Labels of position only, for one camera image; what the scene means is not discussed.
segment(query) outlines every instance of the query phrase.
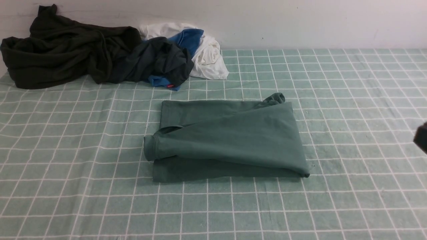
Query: white cloth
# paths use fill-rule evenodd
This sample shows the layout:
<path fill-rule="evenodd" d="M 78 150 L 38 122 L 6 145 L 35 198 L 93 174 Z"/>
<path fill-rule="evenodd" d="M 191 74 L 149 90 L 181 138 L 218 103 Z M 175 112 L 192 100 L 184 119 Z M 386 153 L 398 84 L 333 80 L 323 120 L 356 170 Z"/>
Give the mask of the white cloth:
<path fill-rule="evenodd" d="M 164 36 L 170 38 L 187 28 L 198 28 L 186 23 L 160 23 L 152 25 L 141 25 L 140 32 L 145 39 Z M 214 37 L 204 33 L 200 39 L 194 57 L 193 70 L 190 76 L 206 79 L 226 80 L 228 70 L 219 50 L 219 43 Z"/>

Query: sleeve cuff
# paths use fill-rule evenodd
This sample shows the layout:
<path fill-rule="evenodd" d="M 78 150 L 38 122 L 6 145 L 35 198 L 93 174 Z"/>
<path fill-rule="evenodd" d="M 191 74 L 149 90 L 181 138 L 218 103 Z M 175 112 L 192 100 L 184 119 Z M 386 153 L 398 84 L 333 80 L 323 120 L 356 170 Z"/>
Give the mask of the sleeve cuff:
<path fill-rule="evenodd" d="M 144 137 L 144 155 L 147 161 L 156 160 L 156 137 L 155 136 L 145 136 Z"/>

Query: folded green shirt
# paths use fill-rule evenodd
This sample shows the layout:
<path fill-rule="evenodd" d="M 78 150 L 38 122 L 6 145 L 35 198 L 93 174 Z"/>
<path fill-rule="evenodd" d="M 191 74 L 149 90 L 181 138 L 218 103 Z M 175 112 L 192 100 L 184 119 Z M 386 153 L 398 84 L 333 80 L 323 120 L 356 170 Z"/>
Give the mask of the folded green shirt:
<path fill-rule="evenodd" d="M 163 101 L 144 154 L 158 182 L 309 176 L 292 105 L 280 93 L 262 102 Z"/>

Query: pile of clothes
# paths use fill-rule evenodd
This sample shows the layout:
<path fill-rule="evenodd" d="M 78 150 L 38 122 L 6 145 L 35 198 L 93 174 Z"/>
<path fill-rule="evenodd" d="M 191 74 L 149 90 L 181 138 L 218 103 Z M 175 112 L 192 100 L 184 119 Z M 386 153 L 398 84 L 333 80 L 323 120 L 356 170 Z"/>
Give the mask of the pile of clothes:
<path fill-rule="evenodd" d="M 29 38 L 5 38 L 0 46 L 18 88 L 39 89 L 89 74 L 100 84 L 145 81 L 178 90 L 189 76 L 227 79 L 218 42 L 189 24 L 102 27 L 39 6 Z"/>

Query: white wall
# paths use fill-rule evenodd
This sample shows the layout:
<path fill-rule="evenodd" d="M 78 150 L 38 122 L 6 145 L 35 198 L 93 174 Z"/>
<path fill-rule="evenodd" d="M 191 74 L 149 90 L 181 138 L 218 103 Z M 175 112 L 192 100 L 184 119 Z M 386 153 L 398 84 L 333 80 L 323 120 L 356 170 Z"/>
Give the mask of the white wall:
<path fill-rule="evenodd" d="M 222 48 L 427 47 L 427 0 L 0 0 L 0 38 L 29 36 L 52 3 L 103 26 L 193 23 Z"/>

